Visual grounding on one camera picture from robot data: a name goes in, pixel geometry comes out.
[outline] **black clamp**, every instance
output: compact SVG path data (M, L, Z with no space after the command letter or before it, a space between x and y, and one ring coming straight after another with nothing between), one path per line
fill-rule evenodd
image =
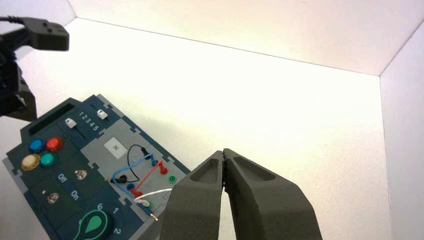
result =
M217 240L221 193L238 240L322 240L314 209L293 182L230 149L217 151L171 192L160 240Z

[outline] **yellow button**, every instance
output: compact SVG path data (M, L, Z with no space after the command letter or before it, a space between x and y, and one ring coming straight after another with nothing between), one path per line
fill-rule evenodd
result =
M20 168L24 171L31 171L40 164L41 156L38 154L30 154L23 158Z

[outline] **white table surface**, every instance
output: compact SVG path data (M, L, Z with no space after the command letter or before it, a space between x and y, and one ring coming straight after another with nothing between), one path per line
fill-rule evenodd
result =
M296 183L325 240L392 238L378 77L78 18L67 29L68 52L19 61L39 116L102 94L191 170L231 148ZM0 118L0 157L26 124ZM0 191L0 239L46 239L3 164ZM226 194L219 239L235 239Z

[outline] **circuit board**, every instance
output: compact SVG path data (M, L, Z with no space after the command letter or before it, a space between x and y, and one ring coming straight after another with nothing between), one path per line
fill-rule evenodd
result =
M133 198L190 172L101 95L69 98L20 133L3 163L52 240L156 240L170 191Z

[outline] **white backdrop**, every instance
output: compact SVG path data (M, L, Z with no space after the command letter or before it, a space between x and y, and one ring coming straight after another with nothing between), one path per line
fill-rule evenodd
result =
M379 76L423 0L69 0L79 18Z
M78 18L67 29L69 52L19 61L39 115L101 93L189 169L231 148L298 184L325 240L391 239L378 77ZM0 118L0 156L23 125ZM0 171L0 211L17 211L0 214L0 239L45 238L22 229L39 223ZM219 238L235 239L228 200L221 212Z
M424 239L424 23L381 75L393 239Z

